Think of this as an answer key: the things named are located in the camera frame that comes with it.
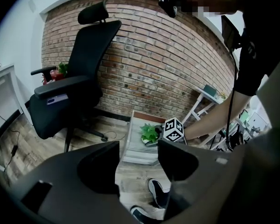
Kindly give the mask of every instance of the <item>sneaker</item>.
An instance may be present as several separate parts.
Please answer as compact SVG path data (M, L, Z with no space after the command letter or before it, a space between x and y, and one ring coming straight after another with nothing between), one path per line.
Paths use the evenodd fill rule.
M142 224L159 223L159 220L154 220L149 217L149 214L139 206L133 206L130 213Z
M151 178L151 179L148 180L148 189L151 192L151 194L153 195L154 201L157 204L157 206L160 209L164 209L164 206L167 203L167 200L164 200L165 196L167 197L167 193L165 195L165 193L163 192L163 187L161 186L161 184L157 180L155 180L154 178Z

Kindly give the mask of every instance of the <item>wooden floor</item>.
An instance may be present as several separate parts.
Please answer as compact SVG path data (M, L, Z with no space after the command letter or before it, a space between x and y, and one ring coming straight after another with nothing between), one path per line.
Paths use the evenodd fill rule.
M98 117L94 128L99 132L106 133L109 141L120 140L120 149L123 148L128 131L127 122ZM4 167L10 161L11 150L17 142L18 133L12 132L15 130L20 132L19 148L6 172L0 173L0 181L7 189L10 184L33 170L44 160L62 153L66 135L66 130L62 130L53 138L42 140L25 116L21 115L0 138L0 164ZM99 137L76 129L71 140L70 150L96 145L101 142ZM157 179L164 190L169 191L170 181L160 165L152 167L125 162L119 163L115 174L115 183L119 186L120 201L128 210L132 206L138 205L144 208L152 218L163 219L164 210L151 205L153 197L147 187L147 181L150 178Z

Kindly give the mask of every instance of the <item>black t-shirt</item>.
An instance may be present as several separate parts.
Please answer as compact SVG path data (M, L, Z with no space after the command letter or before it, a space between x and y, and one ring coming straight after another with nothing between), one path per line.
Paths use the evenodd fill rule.
M234 90L253 96L280 61L280 0L245 0L245 29Z

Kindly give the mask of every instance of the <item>brick wall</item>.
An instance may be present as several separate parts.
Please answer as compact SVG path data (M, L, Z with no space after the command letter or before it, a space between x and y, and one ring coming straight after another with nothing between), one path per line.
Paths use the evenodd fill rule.
M69 60L76 34L83 27L77 22L79 12L99 1L72 0L49 12L43 66ZM158 7L158 0L107 0L106 7L107 21L121 20L122 27L99 67L104 94L99 109L124 115L135 109L182 119L198 97L194 86L210 84L227 95L231 92L231 58L198 19L181 12L171 19Z

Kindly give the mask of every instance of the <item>sleeve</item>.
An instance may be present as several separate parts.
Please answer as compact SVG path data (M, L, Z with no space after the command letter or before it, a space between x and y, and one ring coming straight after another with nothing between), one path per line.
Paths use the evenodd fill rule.
M264 75L264 69L256 61L253 44L244 46L240 55L238 78L234 90L247 96L254 96Z

